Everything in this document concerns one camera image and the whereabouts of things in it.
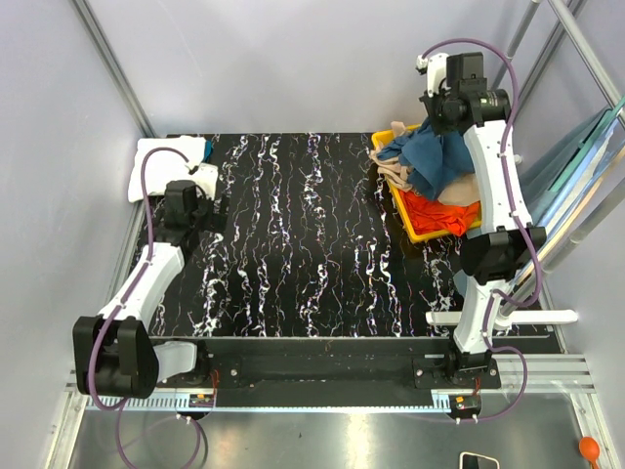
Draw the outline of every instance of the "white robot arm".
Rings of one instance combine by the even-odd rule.
[[[169,341],[153,346],[147,329],[169,284],[199,244],[199,233],[221,233],[226,227],[228,200],[222,197],[220,211],[214,213],[213,200],[199,191],[202,195],[191,180],[167,185],[151,252],[150,245],[144,247],[137,267],[98,315],[79,318],[74,325],[76,381],[81,393],[90,394],[93,353],[97,353],[93,382],[104,396],[147,398],[156,383],[195,368],[195,344]],[[107,321],[112,322],[104,331]],[[98,347],[96,338],[101,333],[104,342]]]
[[[461,248],[461,266],[468,276],[467,293],[445,357],[447,378],[466,383],[486,371],[491,361],[484,337],[492,343],[501,302],[499,295],[494,295],[493,314],[484,324],[493,290],[509,293],[517,269],[529,258],[515,218],[526,228],[536,249],[545,242],[546,234],[544,228],[532,226],[523,203],[510,137],[504,152],[507,157],[501,157],[510,103],[504,90],[487,89],[482,54],[437,54],[427,60],[420,57],[417,69],[427,72],[428,89],[421,101],[434,132],[458,131],[463,135],[478,179],[481,227],[468,233]],[[508,189],[515,201],[514,212]]]

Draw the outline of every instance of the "black mounting bracket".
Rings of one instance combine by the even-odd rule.
[[[185,260],[199,245],[199,233],[223,233],[228,220],[229,199],[222,195],[219,212],[213,199],[198,196],[193,181],[172,181],[165,188],[163,212],[156,220],[154,238],[183,250]]]
[[[89,394],[87,373],[102,316],[81,317],[73,327],[76,385]],[[147,398],[158,379],[158,358],[140,320],[114,320],[98,353],[96,388],[103,396]]]
[[[536,250],[547,240],[543,227],[529,227],[527,233]],[[462,270],[480,285],[498,279],[512,280],[529,260],[529,251],[519,230],[481,234],[465,239],[460,248]]]
[[[447,57],[446,86],[436,94],[420,98],[435,134],[458,131],[464,134],[473,125],[491,120],[508,120],[510,100],[505,90],[489,90],[480,52]]]
[[[412,366],[418,389],[501,388],[497,361],[492,353],[486,350],[481,354],[463,354],[453,338],[442,357],[414,359]]]

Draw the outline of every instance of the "stainless steel floor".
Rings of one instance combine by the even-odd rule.
[[[484,414],[507,403],[501,396],[484,399]],[[122,441],[166,416],[127,412]],[[114,412],[85,414],[71,468],[125,467],[115,451],[115,417]],[[201,424],[210,448],[203,463],[202,448],[192,467],[453,469],[461,451],[496,457],[502,469],[588,467],[577,452],[581,435],[572,407],[562,395],[525,396],[512,414],[478,426],[429,423],[407,415],[219,412]],[[170,421],[130,446],[127,454],[140,468],[178,468],[194,444],[192,428]]]

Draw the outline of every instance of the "white bar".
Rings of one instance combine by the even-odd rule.
[[[502,356],[497,355],[497,367],[501,373],[521,373],[523,370],[519,357],[516,355],[514,355],[514,360],[506,360]],[[527,371],[530,373],[551,373],[552,375],[562,373],[582,373],[587,375],[589,373],[588,365],[583,361],[536,362],[532,359],[527,360]]]
[[[461,316],[460,311],[430,311],[426,313],[426,321],[429,325],[458,325]],[[577,322],[578,315],[573,310],[516,310],[508,318],[511,324],[572,324]]]

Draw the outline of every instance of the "orange cloth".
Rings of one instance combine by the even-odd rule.
[[[461,236],[467,232],[479,213],[479,202],[468,207],[443,205],[438,201],[430,201],[413,191],[399,191],[406,211],[412,222],[412,228],[417,235],[448,230],[450,233]]]

